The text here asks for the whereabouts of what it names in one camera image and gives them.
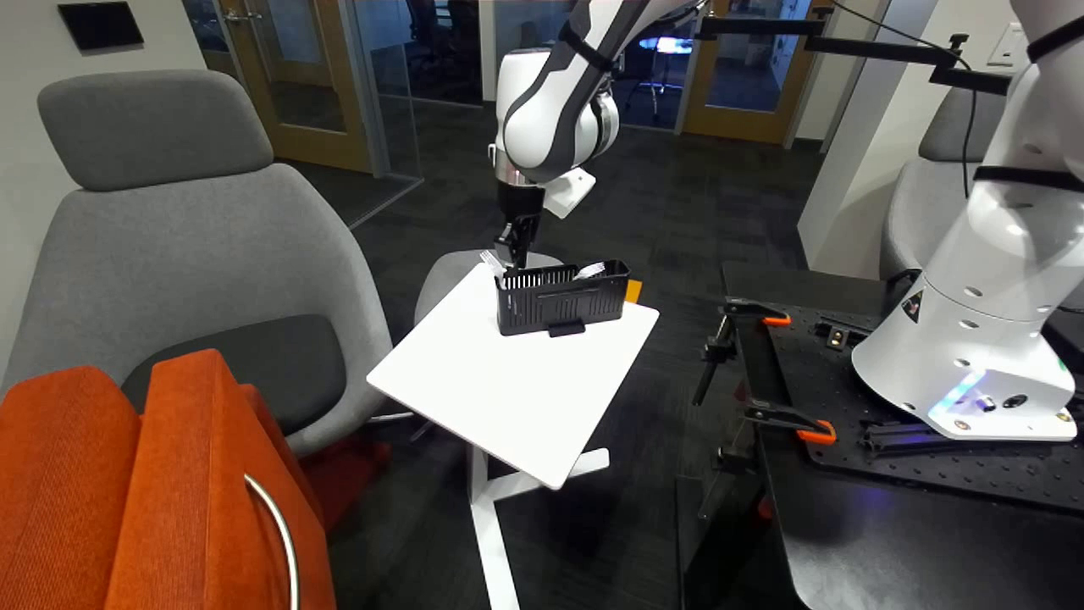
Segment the orange cushion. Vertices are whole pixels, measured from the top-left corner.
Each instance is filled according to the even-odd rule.
[[[324,531],[287,462],[215,352],[159,364],[109,606],[287,606],[277,530],[242,475],[284,513],[300,606],[334,606]]]
[[[99,370],[28,381],[0,402],[0,606],[101,606],[137,418]]]

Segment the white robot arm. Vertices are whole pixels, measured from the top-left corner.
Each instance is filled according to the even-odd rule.
[[[508,221],[502,245],[514,269],[526,266],[537,209],[567,216],[593,190],[578,167],[601,157],[618,131],[609,80],[624,48],[693,7],[697,0],[578,0],[554,48],[504,56],[492,164]]]
[[[1012,0],[1032,66],[1012,80],[966,215],[855,375],[951,440],[1073,440],[1073,375],[1038,336],[1084,277],[1084,5]]]

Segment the glass door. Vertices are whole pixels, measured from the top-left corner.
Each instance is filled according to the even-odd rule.
[[[710,18],[806,21],[829,0],[710,0]],[[680,131],[785,144],[809,74],[797,35],[718,35],[697,41]]]
[[[370,170],[337,0],[215,0],[275,157]]]

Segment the black cable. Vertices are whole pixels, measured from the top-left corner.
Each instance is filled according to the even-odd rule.
[[[896,35],[896,39],[903,39],[903,41],[915,41],[915,45],[920,45],[920,48],[948,51],[948,48],[932,45],[932,41],[925,41],[925,39],[915,39],[915,35],[906,35],[906,32],[902,32],[902,26],[890,26],[890,23],[882,23],[882,21],[869,18],[869,14],[861,14],[861,9],[853,9],[853,7],[845,7],[845,5],[841,5],[841,0],[837,0],[833,7],[843,9],[843,14],[849,14],[849,18],[855,18],[855,21],[867,21],[867,23],[880,26],[880,32],[890,32],[890,35]],[[967,151],[971,151],[976,117],[977,117],[977,93],[971,90],[967,127],[966,127],[966,131],[963,131],[963,151],[957,151],[957,183],[963,183],[963,198],[966,198],[966,199],[971,198]]]

